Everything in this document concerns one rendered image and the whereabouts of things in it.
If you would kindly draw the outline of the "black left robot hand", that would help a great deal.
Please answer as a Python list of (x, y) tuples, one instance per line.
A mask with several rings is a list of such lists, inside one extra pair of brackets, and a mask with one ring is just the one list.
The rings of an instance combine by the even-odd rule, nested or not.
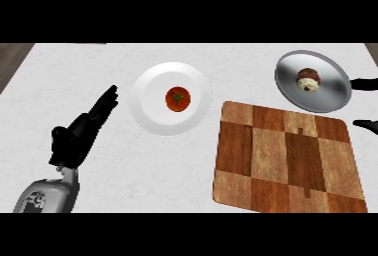
[(90, 111), (80, 114), (68, 127), (53, 128), (50, 165), (74, 169), (84, 162), (99, 130), (118, 105), (117, 89), (115, 85), (109, 87)]

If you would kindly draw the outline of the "white round plate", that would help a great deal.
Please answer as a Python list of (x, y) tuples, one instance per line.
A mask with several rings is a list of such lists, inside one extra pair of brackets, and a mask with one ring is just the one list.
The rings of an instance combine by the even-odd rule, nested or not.
[[(189, 93), (183, 111), (168, 108), (165, 96), (173, 89)], [(165, 62), (149, 68), (130, 92), (130, 111), (140, 127), (159, 136), (186, 133), (205, 117), (211, 103), (211, 87), (201, 71), (189, 64)]]

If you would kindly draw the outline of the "wooden checkered cutting board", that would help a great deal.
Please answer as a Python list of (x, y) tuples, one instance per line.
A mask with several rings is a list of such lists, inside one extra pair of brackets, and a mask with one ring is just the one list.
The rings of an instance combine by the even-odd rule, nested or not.
[(213, 200), (257, 212), (366, 212), (345, 122), (224, 102)]

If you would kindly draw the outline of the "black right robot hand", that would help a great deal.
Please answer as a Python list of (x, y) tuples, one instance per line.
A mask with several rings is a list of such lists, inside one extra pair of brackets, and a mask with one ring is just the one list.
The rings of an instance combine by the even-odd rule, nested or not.
[(354, 120), (353, 125), (368, 129), (369, 131), (372, 131), (378, 135), (378, 121)]

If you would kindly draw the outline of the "brown cupcake with cream frosting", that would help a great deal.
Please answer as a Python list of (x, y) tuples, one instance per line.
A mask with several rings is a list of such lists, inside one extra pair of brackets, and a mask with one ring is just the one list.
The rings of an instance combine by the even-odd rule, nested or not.
[(317, 91), (320, 85), (320, 76), (317, 71), (311, 68), (301, 69), (295, 77), (295, 82), (301, 91)]

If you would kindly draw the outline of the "red tomato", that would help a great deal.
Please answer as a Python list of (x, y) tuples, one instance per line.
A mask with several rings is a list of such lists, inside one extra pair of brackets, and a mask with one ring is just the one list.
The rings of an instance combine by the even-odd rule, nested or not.
[(165, 105), (174, 112), (182, 112), (190, 104), (190, 94), (183, 87), (173, 87), (165, 94)]

